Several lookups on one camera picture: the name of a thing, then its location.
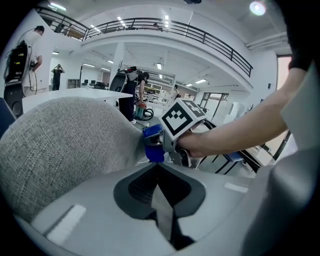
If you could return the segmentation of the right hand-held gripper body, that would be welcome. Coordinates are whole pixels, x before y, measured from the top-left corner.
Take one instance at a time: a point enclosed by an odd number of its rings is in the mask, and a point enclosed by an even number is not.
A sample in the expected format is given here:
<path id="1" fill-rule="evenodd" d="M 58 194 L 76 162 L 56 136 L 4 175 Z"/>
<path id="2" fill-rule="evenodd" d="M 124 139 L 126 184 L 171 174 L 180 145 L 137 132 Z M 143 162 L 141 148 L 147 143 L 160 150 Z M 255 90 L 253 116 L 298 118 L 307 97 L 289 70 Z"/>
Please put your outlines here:
<path id="1" fill-rule="evenodd" d="M 206 114 L 194 101 L 177 98 L 159 118 L 163 128 L 163 150 L 169 153 L 172 162 L 183 167 L 191 167 L 191 157 L 186 149 L 178 146 L 177 141 L 187 131 L 195 129 L 206 119 Z"/>

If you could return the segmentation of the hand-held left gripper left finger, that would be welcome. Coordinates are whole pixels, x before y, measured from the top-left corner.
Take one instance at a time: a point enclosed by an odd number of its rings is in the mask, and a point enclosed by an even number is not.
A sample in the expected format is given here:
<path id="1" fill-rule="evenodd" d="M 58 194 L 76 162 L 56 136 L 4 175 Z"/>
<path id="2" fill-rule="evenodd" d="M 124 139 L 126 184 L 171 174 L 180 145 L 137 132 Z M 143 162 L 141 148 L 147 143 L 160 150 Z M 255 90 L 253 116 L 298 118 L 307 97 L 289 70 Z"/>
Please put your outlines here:
<path id="1" fill-rule="evenodd" d="M 141 164 L 98 175 L 50 203 L 31 221 L 45 238 L 77 256 L 171 256 L 176 250 L 154 220 L 134 219 L 115 202 L 121 179 Z"/>

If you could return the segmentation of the grey shell chair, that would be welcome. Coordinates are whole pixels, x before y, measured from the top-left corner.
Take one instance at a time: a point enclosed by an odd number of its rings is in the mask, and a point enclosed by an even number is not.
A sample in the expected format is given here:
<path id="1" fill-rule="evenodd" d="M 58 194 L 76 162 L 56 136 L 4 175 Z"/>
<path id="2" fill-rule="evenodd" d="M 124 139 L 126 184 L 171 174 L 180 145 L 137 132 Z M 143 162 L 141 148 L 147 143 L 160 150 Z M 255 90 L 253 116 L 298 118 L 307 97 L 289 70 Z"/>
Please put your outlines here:
<path id="1" fill-rule="evenodd" d="M 27 222 L 84 181 L 145 156 L 142 131 L 98 99 L 62 97 L 19 117 L 0 139 L 0 191 Z"/>

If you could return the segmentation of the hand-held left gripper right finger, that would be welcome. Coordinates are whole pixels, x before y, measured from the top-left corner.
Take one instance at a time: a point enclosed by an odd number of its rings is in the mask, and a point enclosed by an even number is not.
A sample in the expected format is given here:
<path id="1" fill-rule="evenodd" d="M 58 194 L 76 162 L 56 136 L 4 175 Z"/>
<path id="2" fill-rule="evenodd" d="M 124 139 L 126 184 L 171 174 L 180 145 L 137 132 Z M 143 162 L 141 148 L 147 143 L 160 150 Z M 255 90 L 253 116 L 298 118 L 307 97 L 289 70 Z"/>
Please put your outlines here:
<path id="1" fill-rule="evenodd" d="M 240 210 L 253 179 L 157 164 L 157 230 L 164 242 L 243 242 Z"/>

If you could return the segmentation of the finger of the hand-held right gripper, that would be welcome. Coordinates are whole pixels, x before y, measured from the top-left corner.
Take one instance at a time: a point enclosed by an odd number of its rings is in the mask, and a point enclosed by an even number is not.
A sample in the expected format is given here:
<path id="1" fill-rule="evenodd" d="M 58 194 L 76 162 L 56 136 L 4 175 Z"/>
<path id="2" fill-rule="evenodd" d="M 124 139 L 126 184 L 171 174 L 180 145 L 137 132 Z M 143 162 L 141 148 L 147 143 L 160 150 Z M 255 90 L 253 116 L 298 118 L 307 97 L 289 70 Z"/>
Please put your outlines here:
<path id="1" fill-rule="evenodd" d="M 163 134 L 157 133 L 145 138 L 146 146 L 159 146 L 163 144 Z"/>

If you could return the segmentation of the blue chair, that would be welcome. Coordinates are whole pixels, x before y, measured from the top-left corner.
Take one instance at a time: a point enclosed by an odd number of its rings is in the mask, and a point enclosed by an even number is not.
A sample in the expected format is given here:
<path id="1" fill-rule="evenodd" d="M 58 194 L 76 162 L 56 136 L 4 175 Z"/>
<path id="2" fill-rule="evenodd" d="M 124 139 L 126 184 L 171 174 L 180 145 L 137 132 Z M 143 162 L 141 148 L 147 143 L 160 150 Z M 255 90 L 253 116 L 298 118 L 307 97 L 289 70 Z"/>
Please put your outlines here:
<path id="1" fill-rule="evenodd" d="M 243 157 L 240 153 L 238 152 L 233 152 L 233 153 L 229 153 L 229 154 L 224 154 L 223 155 L 225 157 L 226 160 L 228 160 L 229 162 L 240 162 L 243 160 Z"/>
<path id="2" fill-rule="evenodd" d="M 6 101 L 0 97 L 0 139 L 15 120 L 16 116 L 13 114 Z"/>

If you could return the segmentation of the vacuum cleaner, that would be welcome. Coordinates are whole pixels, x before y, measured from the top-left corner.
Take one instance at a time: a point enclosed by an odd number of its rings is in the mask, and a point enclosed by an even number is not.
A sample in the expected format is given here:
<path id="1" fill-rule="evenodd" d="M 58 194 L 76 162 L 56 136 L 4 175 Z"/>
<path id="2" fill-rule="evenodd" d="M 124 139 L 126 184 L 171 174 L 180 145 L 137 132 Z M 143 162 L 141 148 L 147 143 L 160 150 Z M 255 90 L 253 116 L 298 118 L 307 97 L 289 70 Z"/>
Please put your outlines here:
<path id="1" fill-rule="evenodd" d="M 138 121 L 149 121 L 153 118 L 154 111 L 151 108 L 147 108 L 147 105 L 142 102 L 138 102 L 135 107 L 133 117 Z"/>

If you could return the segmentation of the white table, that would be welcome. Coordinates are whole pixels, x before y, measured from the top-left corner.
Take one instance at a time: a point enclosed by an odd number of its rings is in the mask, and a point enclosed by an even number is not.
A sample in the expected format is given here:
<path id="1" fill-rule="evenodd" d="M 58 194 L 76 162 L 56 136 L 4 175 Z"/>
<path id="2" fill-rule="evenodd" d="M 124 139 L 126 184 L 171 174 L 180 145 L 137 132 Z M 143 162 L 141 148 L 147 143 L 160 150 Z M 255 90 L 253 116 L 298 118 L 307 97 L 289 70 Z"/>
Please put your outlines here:
<path id="1" fill-rule="evenodd" d="M 94 88 L 71 88 L 66 90 L 48 91 L 23 98 L 23 113 L 25 114 L 26 112 L 30 111 L 31 109 L 35 108 L 36 106 L 44 102 L 65 97 L 80 97 L 109 101 L 122 98 L 132 98 L 133 95 L 128 93 Z"/>

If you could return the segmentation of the person's white vest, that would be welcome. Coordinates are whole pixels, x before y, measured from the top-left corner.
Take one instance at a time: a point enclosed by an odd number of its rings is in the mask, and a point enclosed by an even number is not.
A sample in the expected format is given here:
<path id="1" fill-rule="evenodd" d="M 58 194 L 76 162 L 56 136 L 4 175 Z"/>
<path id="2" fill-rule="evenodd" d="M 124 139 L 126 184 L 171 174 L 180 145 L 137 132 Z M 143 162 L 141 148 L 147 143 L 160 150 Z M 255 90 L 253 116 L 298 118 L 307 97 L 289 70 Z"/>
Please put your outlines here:
<path id="1" fill-rule="evenodd" d="M 320 148 L 320 74 L 314 62 L 281 116 L 299 151 Z"/>

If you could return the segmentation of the black balcony railing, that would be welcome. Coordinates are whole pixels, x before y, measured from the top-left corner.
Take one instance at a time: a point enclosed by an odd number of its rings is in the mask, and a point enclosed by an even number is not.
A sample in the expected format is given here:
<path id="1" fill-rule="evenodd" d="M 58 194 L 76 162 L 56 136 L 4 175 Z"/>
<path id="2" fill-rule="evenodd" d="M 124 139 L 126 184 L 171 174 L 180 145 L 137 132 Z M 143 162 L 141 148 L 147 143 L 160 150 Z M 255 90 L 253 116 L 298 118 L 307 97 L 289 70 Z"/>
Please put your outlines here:
<path id="1" fill-rule="evenodd" d="M 226 42 L 207 31 L 179 21 L 153 17 L 133 17 L 86 26 L 49 7 L 37 6 L 35 10 L 53 32 L 63 34 L 81 42 L 102 34 L 120 31 L 163 31 L 194 40 L 215 50 L 238 66 L 248 77 L 251 76 L 252 70 L 254 69 L 246 58 Z"/>

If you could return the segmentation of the person's black top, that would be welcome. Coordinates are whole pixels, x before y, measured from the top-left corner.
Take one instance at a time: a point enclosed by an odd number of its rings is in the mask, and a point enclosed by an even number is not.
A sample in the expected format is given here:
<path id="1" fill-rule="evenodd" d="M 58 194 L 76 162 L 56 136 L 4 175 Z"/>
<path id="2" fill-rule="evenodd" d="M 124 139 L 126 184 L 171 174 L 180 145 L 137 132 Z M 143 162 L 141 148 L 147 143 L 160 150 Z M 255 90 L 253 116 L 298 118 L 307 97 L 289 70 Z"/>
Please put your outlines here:
<path id="1" fill-rule="evenodd" d="M 289 68 L 307 71 L 312 63 L 320 73 L 320 4 L 312 0 L 287 0 L 283 6 L 288 43 L 292 52 Z"/>

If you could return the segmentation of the person's right forearm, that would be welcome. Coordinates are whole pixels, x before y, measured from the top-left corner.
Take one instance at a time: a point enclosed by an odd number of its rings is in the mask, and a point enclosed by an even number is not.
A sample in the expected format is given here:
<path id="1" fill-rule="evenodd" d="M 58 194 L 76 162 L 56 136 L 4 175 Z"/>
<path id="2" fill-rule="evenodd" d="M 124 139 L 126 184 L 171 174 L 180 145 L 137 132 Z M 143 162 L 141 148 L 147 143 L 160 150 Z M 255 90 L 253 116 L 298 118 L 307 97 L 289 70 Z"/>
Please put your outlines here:
<path id="1" fill-rule="evenodd" d="M 210 155 L 227 154 L 264 144 L 287 129 L 281 111 L 295 95 L 283 86 L 238 120 L 212 130 Z"/>

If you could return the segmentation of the person's right hand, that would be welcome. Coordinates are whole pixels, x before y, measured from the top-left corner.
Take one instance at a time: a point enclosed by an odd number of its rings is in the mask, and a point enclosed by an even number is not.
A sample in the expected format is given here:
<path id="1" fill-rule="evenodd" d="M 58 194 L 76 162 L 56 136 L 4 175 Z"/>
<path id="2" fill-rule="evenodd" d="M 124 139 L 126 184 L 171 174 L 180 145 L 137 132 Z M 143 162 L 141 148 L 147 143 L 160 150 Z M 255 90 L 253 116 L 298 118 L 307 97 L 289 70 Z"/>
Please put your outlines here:
<path id="1" fill-rule="evenodd" d="M 177 145 L 186 150 L 192 158 L 203 158 L 212 155 L 201 133 L 187 131 L 177 139 Z"/>

